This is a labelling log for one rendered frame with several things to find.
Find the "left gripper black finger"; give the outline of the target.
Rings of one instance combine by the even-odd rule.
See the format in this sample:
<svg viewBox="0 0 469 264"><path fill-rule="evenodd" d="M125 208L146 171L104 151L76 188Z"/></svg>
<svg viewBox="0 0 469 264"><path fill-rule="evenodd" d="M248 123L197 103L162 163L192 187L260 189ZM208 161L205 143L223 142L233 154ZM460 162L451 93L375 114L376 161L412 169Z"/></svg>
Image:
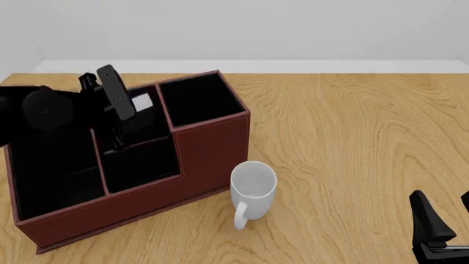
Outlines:
<svg viewBox="0 0 469 264"><path fill-rule="evenodd" d="M115 150L121 150L125 147L125 143L122 139L122 129L119 123L111 123L109 125L109 133L111 137L111 142Z"/></svg>

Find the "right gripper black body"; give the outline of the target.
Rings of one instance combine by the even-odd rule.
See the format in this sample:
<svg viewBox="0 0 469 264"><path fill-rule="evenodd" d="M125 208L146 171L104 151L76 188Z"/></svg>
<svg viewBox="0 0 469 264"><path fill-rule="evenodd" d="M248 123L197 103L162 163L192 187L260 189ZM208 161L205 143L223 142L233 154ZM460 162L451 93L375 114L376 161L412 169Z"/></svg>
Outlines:
<svg viewBox="0 0 469 264"><path fill-rule="evenodd" d="M418 264L469 264L469 246L448 246L446 242L422 243L413 239Z"/></svg>

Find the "red-brown desk caddy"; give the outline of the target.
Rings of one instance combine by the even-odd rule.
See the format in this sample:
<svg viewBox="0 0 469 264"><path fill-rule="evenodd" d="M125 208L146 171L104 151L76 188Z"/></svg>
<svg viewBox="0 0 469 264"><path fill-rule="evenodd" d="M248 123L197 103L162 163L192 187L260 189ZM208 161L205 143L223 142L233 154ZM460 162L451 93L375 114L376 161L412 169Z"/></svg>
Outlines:
<svg viewBox="0 0 469 264"><path fill-rule="evenodd" d="M4 145L13 221L38 253L227 190L247 160L251 113L220 72L126 90L156 119L121 150L103 123Z"/></svg>

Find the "flat black plate on stalk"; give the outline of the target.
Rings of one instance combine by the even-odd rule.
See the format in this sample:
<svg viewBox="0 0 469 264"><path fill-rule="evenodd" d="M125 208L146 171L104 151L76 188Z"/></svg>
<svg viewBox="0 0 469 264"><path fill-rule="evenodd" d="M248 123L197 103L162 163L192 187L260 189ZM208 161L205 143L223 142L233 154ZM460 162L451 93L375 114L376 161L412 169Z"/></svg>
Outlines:
<svg viewBox="0 0 469 264"><path fill-rule="evenodd" d="M78 80L81 94L93 114L106 116L112 122L123 122L135 116L136 108L112 65L100 67L97 75L85 73Z"/></svg>

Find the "white ceramic mug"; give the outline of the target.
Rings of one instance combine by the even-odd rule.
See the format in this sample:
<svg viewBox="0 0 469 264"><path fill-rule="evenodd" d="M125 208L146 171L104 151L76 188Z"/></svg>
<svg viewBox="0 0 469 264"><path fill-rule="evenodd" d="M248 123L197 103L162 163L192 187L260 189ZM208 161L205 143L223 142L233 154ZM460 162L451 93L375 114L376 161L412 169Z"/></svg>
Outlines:
<svg viewBox="0 0 469 264"><path fill-rule="evenodd" d="M276 173L262 162L242 162L232 170L230 197L235 209L234 228L243 230L247 221L266 215L273 204L277 182Z"/></svg>

